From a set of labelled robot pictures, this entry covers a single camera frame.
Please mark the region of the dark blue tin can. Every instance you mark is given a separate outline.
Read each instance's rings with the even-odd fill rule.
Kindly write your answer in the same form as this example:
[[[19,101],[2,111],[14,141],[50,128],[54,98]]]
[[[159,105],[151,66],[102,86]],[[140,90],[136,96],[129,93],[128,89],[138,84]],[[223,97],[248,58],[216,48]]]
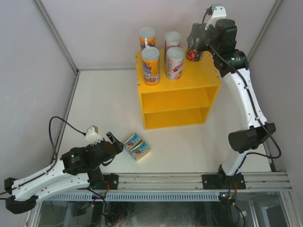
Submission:
[[[187,47],[186,58],[189,61],[197,62],[200,61],[203,57],[203,52],[194,47]]]

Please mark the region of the white porridge can red label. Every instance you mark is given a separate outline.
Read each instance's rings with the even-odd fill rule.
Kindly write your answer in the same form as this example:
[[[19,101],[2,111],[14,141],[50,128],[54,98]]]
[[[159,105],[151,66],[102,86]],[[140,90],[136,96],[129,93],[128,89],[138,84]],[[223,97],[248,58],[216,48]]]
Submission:
[[[181,36],[178,32],[171,31],[164,35],[165,40],[165,51],[170,47],[180,47]]]

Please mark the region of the yellow can with white spoon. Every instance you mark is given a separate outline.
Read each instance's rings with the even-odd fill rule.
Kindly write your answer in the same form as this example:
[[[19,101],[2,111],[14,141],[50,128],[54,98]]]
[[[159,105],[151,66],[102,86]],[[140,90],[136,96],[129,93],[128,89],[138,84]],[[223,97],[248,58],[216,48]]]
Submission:
[[[147,85],[154,86],[160,81],[160,51],[146,47],[141,52],[143,78]]]

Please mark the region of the orange can with spoon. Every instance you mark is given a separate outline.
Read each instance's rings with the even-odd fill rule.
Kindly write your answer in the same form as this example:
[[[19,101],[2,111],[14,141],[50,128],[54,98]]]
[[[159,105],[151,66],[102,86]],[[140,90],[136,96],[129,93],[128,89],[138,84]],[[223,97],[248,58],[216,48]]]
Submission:
[[[151,27],[143,27],[139,30],[139,41],[141,51],[146,47],[155,47],[156,34],[155,30]]]

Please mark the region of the yellow wooden shelf cabinet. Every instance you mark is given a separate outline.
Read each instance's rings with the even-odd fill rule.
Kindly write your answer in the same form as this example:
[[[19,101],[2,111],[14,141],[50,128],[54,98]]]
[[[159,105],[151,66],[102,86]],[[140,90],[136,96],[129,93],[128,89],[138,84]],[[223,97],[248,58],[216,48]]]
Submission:
[[[221,88],[211,54],[197,62],[184,60],[182,76],[177,81],[166,77],[164,51],[160,51],[160,81],[149,86],[143,79],[140,52],[135,54],[137,87],[143,126],[146,130],[203,124]]]

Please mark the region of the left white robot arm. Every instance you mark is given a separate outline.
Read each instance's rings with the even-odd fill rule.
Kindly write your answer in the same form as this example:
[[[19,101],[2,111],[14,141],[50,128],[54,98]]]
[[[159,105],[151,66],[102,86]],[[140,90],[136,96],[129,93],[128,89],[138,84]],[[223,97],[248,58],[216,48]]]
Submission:
[[[21,214],[37,203],[57,194],[77,189],[99,189],[104,183],[101,166],[109,165],[124,150],[124,144],[108,132],[109,141],[101,140],[85,147],[74,147],[63,154],[53,166],[48,166],[23,179],[7,178],[6,209]]]

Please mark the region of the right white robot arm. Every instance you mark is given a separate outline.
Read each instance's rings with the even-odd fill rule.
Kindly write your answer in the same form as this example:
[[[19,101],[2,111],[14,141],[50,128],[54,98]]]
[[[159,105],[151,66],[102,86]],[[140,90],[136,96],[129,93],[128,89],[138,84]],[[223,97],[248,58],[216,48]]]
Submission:
[[[188,49],[199,56],[208,51],[214,66],[230,89],[240,114],[240,130],[231,132],[228,141],[231,150],[216,174],[202,175],[203,188],[245,189],[241,167],[249,155],[267,139],[273,138],[274,123],[263,115],[250,79],[249,63],[244,52],[236,49],[237,27],[231,19],[219,19],[207,27],[194,23],[187,37]]]

